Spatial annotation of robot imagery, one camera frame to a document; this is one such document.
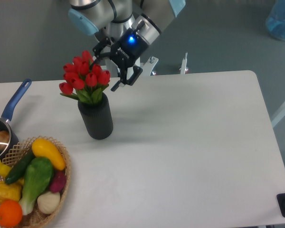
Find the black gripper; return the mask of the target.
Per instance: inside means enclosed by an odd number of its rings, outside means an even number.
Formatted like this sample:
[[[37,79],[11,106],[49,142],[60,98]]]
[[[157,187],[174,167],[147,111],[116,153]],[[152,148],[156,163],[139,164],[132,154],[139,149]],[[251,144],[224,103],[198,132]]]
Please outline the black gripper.
[[[92,70],[94,65],[99,64],[103,59],[111,60],[120,69],[119,80],[111,88],[111,91],[115,92],[121,86],[132,86],[136,82],[143,69],[134,64],[149,45],[132,28],[129,28],[111,46],[111,50],[104,52],[104,49],[110,45],[111,39],[105,37],[93,48],[96,59],[90,64],[89,69]],[[127,69],[130,67],[133,67],[133,74],[128,79]]]

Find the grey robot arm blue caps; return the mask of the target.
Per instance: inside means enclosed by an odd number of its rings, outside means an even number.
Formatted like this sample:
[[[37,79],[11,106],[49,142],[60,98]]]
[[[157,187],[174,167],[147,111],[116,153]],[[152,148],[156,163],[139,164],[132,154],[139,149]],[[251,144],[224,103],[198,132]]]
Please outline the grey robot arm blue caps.
[[[184,0],[72,0],[68,16],[87,36],[95,36],[96,62],[106,60],[117,83],[132,86],[144,69],[137,62],[186,5]]]

